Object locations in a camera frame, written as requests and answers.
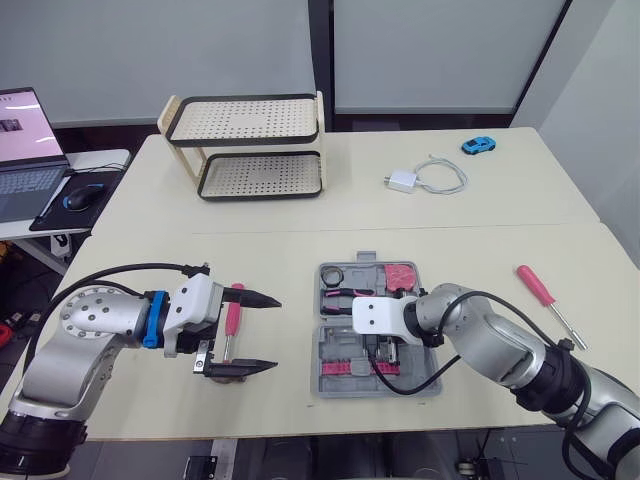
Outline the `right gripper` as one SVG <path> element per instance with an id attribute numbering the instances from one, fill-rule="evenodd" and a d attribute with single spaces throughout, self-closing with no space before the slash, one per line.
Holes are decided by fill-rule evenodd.
<path id="1" fill-rule="evenodd" d="M 399 364 L 398 343 L 394 337 L 364 335 L 363 349 L 368 358 L 387 364 Z"/>

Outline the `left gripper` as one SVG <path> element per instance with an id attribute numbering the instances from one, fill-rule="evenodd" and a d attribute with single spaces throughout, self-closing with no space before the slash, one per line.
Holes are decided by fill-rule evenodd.
<path id="1" fill-rule="evenodd" d="M 258 359 L 214 363 L 213 348 L 223 302 L 237 303 L 245 308 L 282 306 L 273 297 L 254 290 L 224 288 L 217 283 L 184 287 L 175 310 L 179 317 L 176 351 L 196 354 L 193 372 L 205 377 L 247 377 L 276 367 L 277 362 Z"/>

